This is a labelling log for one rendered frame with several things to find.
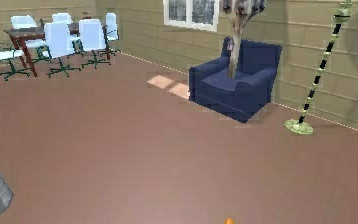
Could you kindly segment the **white framed window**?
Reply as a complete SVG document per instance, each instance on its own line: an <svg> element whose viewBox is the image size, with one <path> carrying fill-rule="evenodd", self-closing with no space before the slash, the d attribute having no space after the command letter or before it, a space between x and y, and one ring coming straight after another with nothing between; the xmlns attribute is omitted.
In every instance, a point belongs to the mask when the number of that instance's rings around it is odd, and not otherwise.
<svg viewBox="0 0 358 224"><path fill-rule="evenodd" d="M221 0L163 0L164 24L216 32Z"/></svg>

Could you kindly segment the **white swivel chair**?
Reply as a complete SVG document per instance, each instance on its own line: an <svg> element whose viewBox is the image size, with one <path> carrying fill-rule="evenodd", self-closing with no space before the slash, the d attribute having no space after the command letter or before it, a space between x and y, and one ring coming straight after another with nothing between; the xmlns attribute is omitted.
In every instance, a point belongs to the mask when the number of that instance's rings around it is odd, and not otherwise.
<svg viewBox="0 0 358 224"><path fill-rule="evenodd" d="M12 16L11 24L14 29L29 29L36 28L37 24L34 18L30 15L25 16ZM37 59L34 59L33 62L39 61L50 61L50 58L47 54L47 44L45 40L40 37L37 39L25 40L25 46L27 49L35 49L37 53Z"/></svg>
<svg viewBox="0 0 358 224"><path fill-rule="evenodd" d="M59 63L59 67L51 68L47 76L51 77L59 72L64 72L66 76L69 76L68 70L80 70L78 67L64 65L62 62L64 56L75 53L68 24L64 22L46 23L44 32L47 50L43 52L43 56L49 59L57 59Z"/></svg>
<svg viewBox="0 0 358 224"><path fill-rule="evenodd" d="M106 59L99 59L96 54L97 51L105 50L107 48L103 26L99 19L80 20L79 35L83 50L93 54L93 58L84 63L82 67L93 64L94 68L97 68L99 63L110 64L110 61L107 61Z"/></svg>
<svg viewBox="0 0 358 224"><path fill-rule="evenodd" d="M66 24L72 24L73 20L69 13L55 13L52 15L52 20L54 22L63 22ZM79 37L76 34L71 34L71 41L73 45L73 49L76 49L76 43L79 41Z"/></svg>
<svg viewBox="0 0 358 224"><path fill-rule="evenodd" d="M107 43L119 39L117 17L115 13L106 14L106 39Z"/></svg>
<svg viewBox="0 0 358 224"><path fill-rule="evenodd" d="M5 81L8 81L9 78L14 74L25 74L27 77L30 76L28 68L16 69L13 60L24 55L24 52L20 49L16 49L13 45L9 47L0 46L0 62L7 61L9 63L10 71L0 72L0 76L3 76Z"/></svg>

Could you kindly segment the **green and black floor lamp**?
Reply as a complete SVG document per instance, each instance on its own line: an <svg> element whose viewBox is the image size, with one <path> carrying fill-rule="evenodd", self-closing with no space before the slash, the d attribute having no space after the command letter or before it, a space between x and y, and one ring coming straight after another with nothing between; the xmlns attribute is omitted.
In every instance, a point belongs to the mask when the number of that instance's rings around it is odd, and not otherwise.
<svg viewBox="0 0 358 224"><path fill-rule="evenodd" d="M318 85L320 79L325 72L326 64L329 61L330 55L332 53L332 49L339 38L339 33L341 27L344 23L346 23L351 15L352 15L352 0L342 0L340 2L340 6L335 10L333 14L333 22L335 24L332 33L330 34L330 40L326 46L325 51L323 52L321 62L319 67L316 69L316 74L314 81L309 87L309 92L306 98L306 101L301 110L301 114L298 120L289 119L284 123L284 126L291 132L296 133L298 135L311 135L313 133L313 127L305 122L305 117L310 108L311 102L314 98L315 92L318 89Z"/></svg>

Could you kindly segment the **dark brown dining table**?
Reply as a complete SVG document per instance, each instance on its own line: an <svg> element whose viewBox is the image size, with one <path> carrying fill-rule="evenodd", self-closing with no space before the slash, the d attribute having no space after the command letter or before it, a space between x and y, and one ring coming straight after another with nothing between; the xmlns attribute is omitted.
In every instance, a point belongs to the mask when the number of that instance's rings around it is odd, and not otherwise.
<svg viewBox="0 0 358 224"><path fill-rule="evenodd" d="M68 24L70 34L79 34L79 23L75 22L72 24ZM104 34L105 44L106 44L106 57L110 59L109 54L109 45L107 41L107 26L101 25L102 31ZM30 71L35 77L38 77L36 69L34 67L34 63L32 61L31 55L28 51L28 47L26 46L25 41L28 40L36 40L36 39L44 39L45 32L43 27L32 27L32 28L22 28L22 29L9 29L3 30L6 34L9 35L11 42L16 50L21 49L24 52L24 56L20 57L21 63L24 67L29 66Z"/></svg>

